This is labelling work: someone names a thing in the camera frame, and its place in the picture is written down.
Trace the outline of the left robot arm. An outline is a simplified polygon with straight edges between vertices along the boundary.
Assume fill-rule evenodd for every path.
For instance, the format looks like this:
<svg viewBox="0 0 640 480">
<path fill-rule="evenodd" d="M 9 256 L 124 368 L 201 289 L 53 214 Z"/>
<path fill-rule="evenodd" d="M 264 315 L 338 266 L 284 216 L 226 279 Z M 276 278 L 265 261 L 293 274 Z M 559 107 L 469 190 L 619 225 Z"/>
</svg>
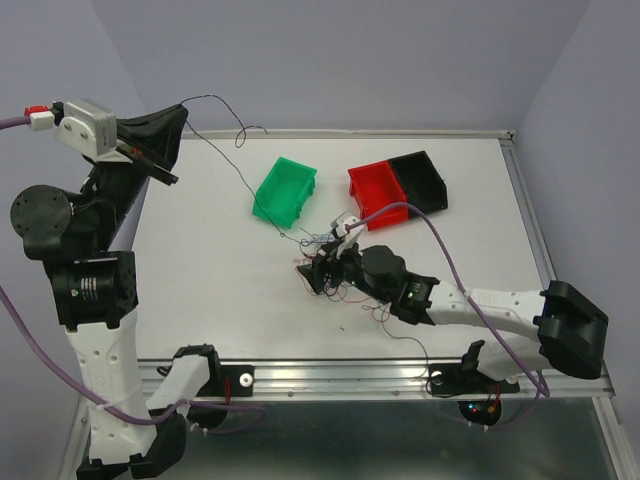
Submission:
<svg viewBox="0 0 640 480">
<path fill-rule="evenodd" d="M 26 256 L 44 267 L 80 366 L 91 427 L 89 452 L 76 472 L 80 479 L 123 473 L 151 479 L 164 473 L 184 454 L 190 402 L 222 384 L 215 348 L 186 346 L 174 355 L 157 391 L 143 394 L 135 256 L 111 247 L 145 182 L 176 182 L 172 170 L 187 117 L 178 104 L 119 119 L 89 100 L 24 112 L 31 129 L 54 129 L 60 143 L 92 164 L 78 192 L 36 185 L 23 190 L 10 209 Z"/>
</svg>

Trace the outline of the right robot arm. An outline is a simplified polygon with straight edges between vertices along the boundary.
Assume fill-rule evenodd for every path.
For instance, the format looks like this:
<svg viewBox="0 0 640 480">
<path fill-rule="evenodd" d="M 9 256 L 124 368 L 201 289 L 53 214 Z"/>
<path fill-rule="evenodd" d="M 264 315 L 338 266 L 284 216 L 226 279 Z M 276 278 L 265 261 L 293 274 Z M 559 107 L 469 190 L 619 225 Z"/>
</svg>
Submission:
<svg viewBox="0 0 640 480">
<path fill-rule="evenodd" d="M 472 390 L 519 372 L 553 368 L 567 376 L 601 376 L 608 316 L 568 282 L 543 290 L 462 290 L 409 271 L 389 247 L 332 242 L 297 268 L 317 295 L 346 283 L 410 325 L 484 327 L 491 340 L 463 355 L 460 378 Z"/>
</svg>

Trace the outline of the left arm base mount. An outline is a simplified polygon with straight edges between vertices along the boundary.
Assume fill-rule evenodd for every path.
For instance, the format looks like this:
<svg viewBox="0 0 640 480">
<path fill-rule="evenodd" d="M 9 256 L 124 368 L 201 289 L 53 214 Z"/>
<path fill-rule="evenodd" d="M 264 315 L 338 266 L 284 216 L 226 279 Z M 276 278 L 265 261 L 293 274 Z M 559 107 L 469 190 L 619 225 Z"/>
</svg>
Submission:
<svg viewBox="0 0 640 480">
<path fill-rule="evenodd" d="M 246 398 L 253 395 L 255 368 L 250 364 L 222 364 L 198 391 L 199 397 Z"/>
</svg>

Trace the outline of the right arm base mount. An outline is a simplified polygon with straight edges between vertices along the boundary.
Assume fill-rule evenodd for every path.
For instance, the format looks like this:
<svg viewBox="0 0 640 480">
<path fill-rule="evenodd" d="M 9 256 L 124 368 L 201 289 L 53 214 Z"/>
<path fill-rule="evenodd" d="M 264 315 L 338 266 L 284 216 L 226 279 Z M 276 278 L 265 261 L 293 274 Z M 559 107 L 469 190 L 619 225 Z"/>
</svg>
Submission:
<svg viewBox="0 0 640 480">
<path fill-rule="evenodd" d="M 520 392 L 518 382 L 493 380 L 478 371 L 478 360 L 484 340 L 471 344 L 458 362 L 431 363 L 426 389 L 433 396 L 451 398 L 459 395 L 497 394 L 498 392 L 515 394 Z"/>
</svg>

